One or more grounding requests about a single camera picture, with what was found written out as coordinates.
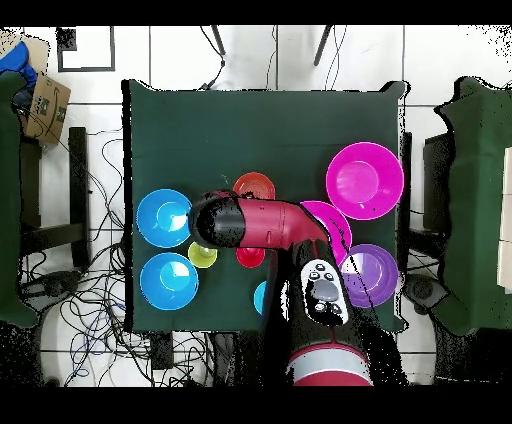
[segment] green table side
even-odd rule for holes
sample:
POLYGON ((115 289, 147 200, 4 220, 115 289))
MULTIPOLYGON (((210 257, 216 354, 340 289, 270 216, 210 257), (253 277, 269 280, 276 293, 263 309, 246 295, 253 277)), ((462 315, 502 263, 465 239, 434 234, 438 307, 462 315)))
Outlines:
POLYGON ((512 296, 497 285, 512 96, 511 90, 488 88, 473 78, 461 80, 460 90, 441 109, 453 127, 456 151, 449 176, 452 233, 444 270, 451 294, 433 312, 448 330, 462 336, 482 327, 512 328, 512 296))
POLYGON ((0 320, 32 327, 39 316, 21 302, 17 291, 21 278, 21 124, 11 107, 12 97, 25 84, 17 72, 0 73, 0 320))

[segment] red bowl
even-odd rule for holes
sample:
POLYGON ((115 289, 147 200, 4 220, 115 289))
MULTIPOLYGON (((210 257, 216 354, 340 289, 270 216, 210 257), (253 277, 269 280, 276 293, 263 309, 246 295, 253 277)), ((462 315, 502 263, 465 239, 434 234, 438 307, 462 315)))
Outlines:
POLYGON ((238 195, 252 192, 257 199, 275 200, 276 190, 268 177, 259 172, 249 172, 242 175, 233 186, 238 195))
POLYGON ((265 249, 258 247, 239 247, 235 252, 238 263, 246 268, 256 268, 265 259, 265 249))

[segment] white tile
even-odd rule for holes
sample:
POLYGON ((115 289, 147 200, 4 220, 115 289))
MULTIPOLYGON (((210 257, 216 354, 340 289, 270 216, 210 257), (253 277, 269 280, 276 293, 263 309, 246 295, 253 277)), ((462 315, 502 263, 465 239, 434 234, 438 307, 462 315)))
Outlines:
POLYGON ((64 68, 108 68, 112 66, 110 27, 79 26, 75 31, 77 49, 62 52, 62 66, 64 68))
POLYGON ((504 194, 501 203, 500 239, 512 243, 512 194, 504 194))
MULTIPOLYGON (((50 43, 48 76, 71 89, 70 103, 121 103, 121 80, 137 79, 149 82, 149 27, 114 27, 115 71, 106 72, 58 72, 57 40, 55 27, 26 27, 25 32, 50 43)), ((80 34, 77 28, 77 55, 80 52, 80 34)), ((105 43, 104 37, 98 43, 105 43)), ((80 57, 83 66, 95 66, 90 54, 84 52, 80 57)))
POLYGON ((505 149, 503 167, 503 194, 512 194, 512 147, 505 149))
MULTIPOLYGON (((423 212, 423 147, 427 138, 447 131, 443 119, 430 107, 405 107, 405 130, 412 133, 411 209, 423 212)), ((423 216, 411 214, 411 228, 423 229, 423 216)))
MULTIPOLYGON (((99 131, 121 129, 121 106, 119 105, 70 105, 62 129, 60 144, 43 146, 40 161, 40 194, 39 209, 43 227, 69 224, 69 128, 85 127, 88 134, 99 131)), ((99 180, 105 188, 107 199, 110 200, 119 186, 119 174, 105 161, 101 155, 102 148, 109 140, 118 139, 105 147, 105 156, 123 174, 122 131, 105 132, 87 136, 88 171, 99 180)), ((83 175, 85 170, 77 165, 77 172, 83 175)), ((88 175, 89 190, 89 225, 99 228, 106 213, 105 200, 94 180, 88 175)), ((110 204, 124 221, 124 186, 118 191, 110 204)), ((108 218, 104 224, 110 225, 108 218)))
MULTIPOLYGON (((275 48, 272 25, 220 25, 226 66, 214 88, 265 88, 270 56, 275 48)), ((203 26, 215 48, 211 28, 203 26)), ((151 27, 151 85, 161 90, 193 90, 215 78, 220 57, 199 26, 151 27)), ((269 88, 274 88, 274 65, 269 88)))
MULTIPOLYGON (((90 232, 90 238, 93 239, 96 235, 96 232, 91 231, 90 232)), ((119 242, 122 236, 122 232, 116 231, 112 232, 112 241, 119 242)), ((110 246, 111 240, 110 240, 110 232, 109 231, 101 231, 99 233, 98 238, 91 243, 91 257, 94 257, 96 253, 98 253, 101 249, 110 246)), ((71 250, 69 249, 69 252, 67 255, 62 254, 60 256, 61 262, 53 262, 50 265, 47 265, 45 262, 43 265, 41 265, 41 269, 38 268, 38 271, 41 271, 42 274, 45 274, 50 271, 60 271, 60 270, 66 270, 66 269, 72 269, 72 260, 71 260, 71 250)), ((35 259, 30 258, 30 266, 34 266, 35 259)), ((102 276, 102 274, 105 273, 105 270, 108 270, 109 268, 109 252, 108 250, 103 253, 101 256, 97 258, 97 260, 94 262, 94 264, 91 266, 91 272, 87 276, 83 278, 83 280, 90 280, 84 283, 81 283, 78 286, 79 291, 85 291, 89 289, 91 286, 93 286, 95 283, 95 287, 98 288, 95 293, 91 294, 80 294, 76 293, 77 296, 80 296, 81 299, 90 301, 100 301, 101 297, 103 296, 103 291, 101 291, 102 288, 105 288, 105 282, 106 279, 102 278, 101 280, 97 280, 99 277, 102 276)), ((113 287, 112 293, 121 298, 124 299, 125 295, 125 287, 124 282, 116 282, 115 280, 110 279, 107 285, 107 289, 111 286, 113 287)), ((73 298, 74 304, 71 304, 69 302, 71 298, 67 298, 63 303, 64 305, 61 307, 61 303, 53 306, 47 313, 44 322, 43 322, 43 329, 41 333, 41 349, 43 350, 59 350, 59 351, 69 351, 69 348, 71 346, 71 343, 73 342, 73 337, 76 336, 77 333, 80 331, 85 331, 86 327, 81 322, 80 318, 76 316, 77 308, 80 311, 81 315, 89 314, 88 316, 84 317, 83 320, 85 324, 91 325, 94 322, 94 319, 98 317, 98 312, 100 309, 100 306, 97 304, 88 304, 85 302, 82 302, 76 298, 73 298)), ((121 310, 118 311, 120 316, 123 316, 121 310)), ((73 342, 73 348, 78 349, 80 346, 83 345, 83 336, 78 336, 78 338, 75 339, 73 342)), ((97 342, 93 347, 93 351, 103 351, 105 350, 105 346, 101 342, 97 342)))
MULTIPOLYGON (((75 362, 80 362, 83 358, 82 353, 77 353, 74 357, 75 362)), ((73 367, 73 361, 69 352, 42 352, 41 366, 43 377, 48 380, 50 377, 56 377, 63 386, 73 372, 80 369, 77 375, 69 384, 69 387, 149 387, 150 382, 140 373, 135 360, 131 356, 115 357, 111 353, 102 353, 98 355, 89 355, 83 366, 73 367), (108 367, 111 366, 111 376, 108 374, 108 367)), ((137 359, 139 367, 147 375, 151 375, 150 365, 142 359, 137 359)))
POLYGON ((402 354, 402 369, 409 382, 432 384, 435 375, 435 354, 402 354))
POLYGON ((512 290, 512 242, 500 241, 498 248, 498 285, 512 290))
MULTIPOLYGON (((324 25, 279 26, 279 89, 323 90, 336 53, 334 31, 318 66, 313 65, 324 25)), ((345 25, 336 26, 340 45, 345 25)), ((377 91, 389 81, 402 80, 402 25, 349 25, 340 47, 335 90, 377 91)), ((337 60, 331 69, 331 88, 337 60)))
POLYGON ((417 314, 413 303, 404 296, 402 296, 400 312, 409 325, 397 335, 398 350, 400 352, 435 352, 434 328, 428 315, 417 314))
POLYGON ((463 76, 483 78, 502 87, 512 79, 508 25, 406 25, 406 104, 440 105, 451 100, 463 76))
MULTIPOLYGON (((428 265, 433 262, 430 258, 420 258, 420 260, 409 256, 408 268, 428 265)), ((437 273, 437 265, 429 268, 434 275, 437 273)), ((418 269, 410 273, 431 276, 428 269, 418 269)), ((401 296, 400 314, 408 326, 397 335, 397 346, 400 352, 435 352, 436 339, 432 321, 428 315, 419 315, 414 311, 414 304, 404 295, 401 296)))

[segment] black chair leg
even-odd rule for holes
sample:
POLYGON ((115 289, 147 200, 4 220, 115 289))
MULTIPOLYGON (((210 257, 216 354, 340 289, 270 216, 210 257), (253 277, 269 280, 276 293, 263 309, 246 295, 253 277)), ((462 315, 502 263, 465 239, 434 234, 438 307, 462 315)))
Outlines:
POLYGON ((217 25, 210 25, 212 27, 213 36, 215 37, 215 41, 217 42, 217 46, 219 47, 219 53, 221 56, 226 54, 226 50, 224 50, 224 45, 222 44, 222 40, 220 38, 219 29, 217 25))
POLYGON ((325 43, 327 42, 327 38, 329 37, 329 33, 331 32, 331 28, 334 25, 326 25, 324 28, 324 33, 322 34, 322 39, 320 40, 320 44, 318 45, 318 50, 316 51, 315 61, 313 64, 318 66, 320 63, 320 59, 322 58, 322 53, 324 52, 325 43))

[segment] green tablecloth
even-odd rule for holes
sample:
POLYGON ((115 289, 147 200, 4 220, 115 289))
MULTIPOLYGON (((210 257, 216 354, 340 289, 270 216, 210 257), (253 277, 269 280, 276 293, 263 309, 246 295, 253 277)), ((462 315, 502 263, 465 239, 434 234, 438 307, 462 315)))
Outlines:
MULTIPOLYGON (((249 270, 236 262, 234 249, 221 249, 213 267, 198 270, 199 291, 186 308, 152 307, 139 274, 163 249, 145 242, 135 226, 137 206, 149 192, 172 188, 194 202, 207 190, 232 188, 240 175, 258 171, 273 181, 278 199, 328 201, 327 166, 344 146, 373 141, 398 153, 402 82, 367 93, 152 91, 136 81, 129 88, 134 331, 257 330, 253 292, 267 273, 268 258, 249 270)), ((395 213, 350 225, 353 244, 374 243, 395 253, 395 213)), ((186 256, 191 242, 170 250, 186 256)), ((377 313, 383 328, 403 328, 393 316, 393 300, 377 313)))
POLYGON ((21 124, 11 101, 24 85, 19 73, 0 73, 0 320, 32 327, 39 322, 39 316, 21 302, 16 287, 21 277, 21 124))
POLYGON ((449 176, 452 232, 443 274, 451 294, 433 312, 460 336, 482 327, 512 329, 512 295, 497 285, 504 154, 512 145, 512 90, 465 78, 440 112, 453 130, 456 156, 449 176))

